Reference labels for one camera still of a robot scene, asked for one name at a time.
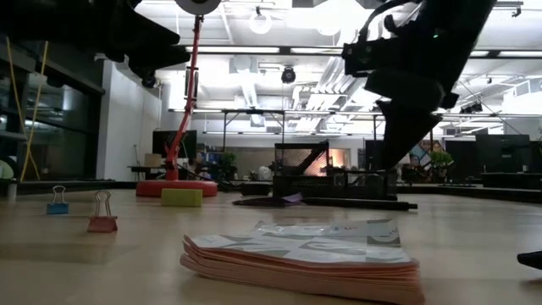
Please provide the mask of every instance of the stack of paper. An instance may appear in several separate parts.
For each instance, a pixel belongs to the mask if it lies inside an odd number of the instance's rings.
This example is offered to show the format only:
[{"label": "stack of paper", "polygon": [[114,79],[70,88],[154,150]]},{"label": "stack of paper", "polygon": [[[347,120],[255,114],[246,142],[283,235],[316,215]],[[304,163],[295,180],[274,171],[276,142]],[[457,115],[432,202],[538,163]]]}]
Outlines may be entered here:
[{"label": "stack of paper", "polygon": [[418,262],[394,220],[267,225],[248,235],[185,236],[180,263],[215,280],[396,304],[422,304]]}]

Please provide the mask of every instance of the ceiling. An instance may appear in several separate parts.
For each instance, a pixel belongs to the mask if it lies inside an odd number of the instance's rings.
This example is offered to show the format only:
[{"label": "ceiling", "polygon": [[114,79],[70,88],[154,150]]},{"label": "ceiling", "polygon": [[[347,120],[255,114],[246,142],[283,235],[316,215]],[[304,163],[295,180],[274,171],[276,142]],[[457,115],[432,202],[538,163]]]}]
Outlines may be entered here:
[{"label": "ceiling", "polygon": [[[328,0],[320,1],[320,8],[328,5],[325,9],[316,8],[292,8],[298,6],[299,0],[240,0],[223,1],[218,9],[205,16],[202,26],[202,45],[234,45],[234,46],[336,46],[351,39],[346,31],[333,34],[334,23],[341,23],[343,29],[346,26],[361,27],[362,22],[371,12],[365,9],[355,0]],[[358,1],[359,3],[371,3],[371,1]],[[514,8],[495,9],[489,17],[480,38],[477,49],[517,49],[517,50],[542,50],[542,32],[539,29],[539,21],[542,19],[542,1],[523,0],[522,13],[517,18],[512,18]],[[256,6],[260,6],[262,14],[271,17],[272,25],[265,34],[257,34],[252,27],[265,24],[263,17],[251,20],[256,13]],[[397,16],[406,16],[415,6],[400,8],[393,11]],[[168,0],[144,0],[136,8],[143,16],[159,23],[168,29],[178,32],[181,36],[180,44],[190,46],[192,44],[192,28],[194,16],[182,11],[174,1]],[[220,102],[234,101],[236,98],[245,98],[253,94],[257,100],[264,97],[280,97],[276,108],[284,105],[284,100],[289,99],[290,105],[294,105],[296,91],[304,86],[314,88],[325,77],[335,78],[335,81],[347,82],[348,90],[336,92],[346,95],[349,103],[352,101],[355,90],[354,86],[362,83],[354,82],[343,77],[342,59],[322,56],[251,56],[256,67],[252,72],[250,84],[246,85],[246,77],[240,76],[235,70],[232,71],[232,59],[235,55],[202,55],[198,58],[200,69],[198,103],[205,107],[206,103],[220,105]],[[285,66],[293,66],[296,72],[296,82],[284,85],[280,80],[282,69]],[[170,67],[158,71],[158,77],[164,83],[179,83],[179,75],[183,75],[184,67]],[[503,92],[510,90],[526,79],[542,77],[542,60],[527,59],[471,59],[463,70],[463,75],[458,81],[455,93],[460,95],[460,102],[452,110],[459,112],[461,105],[465,106],[482,98],[493,111],[499,109],[502,104]],[[358,92],[359,99],[377,97],[368,96],[365,92]],[[357,105],[356,108],[348,108],[348,111],[368,111],[372,102]],[[326,110],[321,106],[334,105],[334,103],[322,103],[319,108],[312,107],[310,110]]]}]

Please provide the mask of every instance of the blue binder clip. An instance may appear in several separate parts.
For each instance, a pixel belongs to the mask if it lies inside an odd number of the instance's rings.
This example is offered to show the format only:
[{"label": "blue binder clip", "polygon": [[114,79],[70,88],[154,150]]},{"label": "blue binder clip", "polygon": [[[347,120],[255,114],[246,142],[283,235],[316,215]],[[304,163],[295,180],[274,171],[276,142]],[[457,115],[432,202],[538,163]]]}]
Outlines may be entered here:
[{"label": "blue binder clip", "polygon": [[[57,202],[57,189],[61,190],[60,196],[62,198],[62,202]],[[64,191],[66,191],[66,188],[63,186],[53,187],[53,202],[47,204],[47,215],[60,215],[68,213],[68,203],[64,200]]]}]

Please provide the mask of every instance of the printed cover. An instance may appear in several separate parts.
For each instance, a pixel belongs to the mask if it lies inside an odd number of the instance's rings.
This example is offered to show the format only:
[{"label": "printed cover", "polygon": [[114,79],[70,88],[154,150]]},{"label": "printed cover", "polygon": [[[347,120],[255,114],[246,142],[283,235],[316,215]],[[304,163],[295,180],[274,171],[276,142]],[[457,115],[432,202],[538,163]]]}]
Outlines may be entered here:
[{"label": "printed cover", "polygon": [[331,225],[260,222],[248,235],[201,236],[201,248],[257,252],[312,263],[410,263],[393,219]]}]

